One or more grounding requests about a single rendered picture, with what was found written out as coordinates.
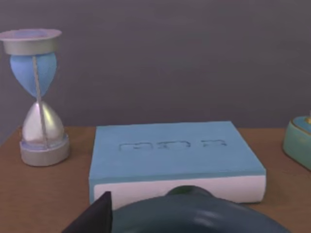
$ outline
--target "purple-gray background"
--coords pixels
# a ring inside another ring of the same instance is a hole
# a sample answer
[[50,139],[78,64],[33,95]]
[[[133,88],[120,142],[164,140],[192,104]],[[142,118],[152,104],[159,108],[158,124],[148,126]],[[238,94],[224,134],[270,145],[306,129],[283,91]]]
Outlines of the purple-gray background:
[[[65,125],[285,127],[310,109],[310,9],[310,0],[0,0],[0,31],[63,31],[44,99]],[[1,142],[34,100],[0,53]]]

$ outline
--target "wooden table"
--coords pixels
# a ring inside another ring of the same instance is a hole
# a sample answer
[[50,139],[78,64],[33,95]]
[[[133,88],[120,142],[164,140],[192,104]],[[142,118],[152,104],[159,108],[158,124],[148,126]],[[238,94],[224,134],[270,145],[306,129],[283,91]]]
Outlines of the wooden table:
[[[88,203],[92,127],[67,128],[71,156],[56,166],[30,167],[21,161],[15,132],[0,148],[0,232],[59,233]],[[281,149],[283,129],[240,129],[267,168],[267,192],[250,205],[293,233],[311,230],[311,173]]]

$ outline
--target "hourglass support rod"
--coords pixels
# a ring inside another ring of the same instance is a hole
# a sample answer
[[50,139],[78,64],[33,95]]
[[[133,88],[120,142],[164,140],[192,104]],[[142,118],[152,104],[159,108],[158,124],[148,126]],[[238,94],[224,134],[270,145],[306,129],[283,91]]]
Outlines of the hourglass support rod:
[[37,98],[37,103],[39,105],[39,113],[40,113],[40,120],[41,120],[42,133],[43,133],[43,142],[44,142],[45,147],[48,148],[49,144],[48,144],[48,137],[47,137],[47,128],[45,124],[43,105],[42,105],[42,100],[41,100],[41,90],[40,90],[40,83],[39,83],[37,58],[35,56],[33,56],[33,66],[34,66],[34,74],[35,74],[36,98]]

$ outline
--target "dark rounded object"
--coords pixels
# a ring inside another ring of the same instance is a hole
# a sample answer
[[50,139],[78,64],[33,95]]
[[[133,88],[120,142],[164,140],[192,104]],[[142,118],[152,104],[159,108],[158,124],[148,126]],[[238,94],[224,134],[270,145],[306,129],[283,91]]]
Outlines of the dark rounded object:
[[271,218],[194,186],[138,201],[113,214],[112,233],[290,233]]

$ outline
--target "box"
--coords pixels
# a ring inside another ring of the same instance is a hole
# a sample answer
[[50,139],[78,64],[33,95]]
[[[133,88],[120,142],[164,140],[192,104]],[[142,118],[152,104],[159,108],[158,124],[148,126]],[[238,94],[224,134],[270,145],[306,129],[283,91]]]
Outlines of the box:
[[180,185],[259,202],[266,170],[230,121],[97,127],[90,203],[111,191],[116,209]]

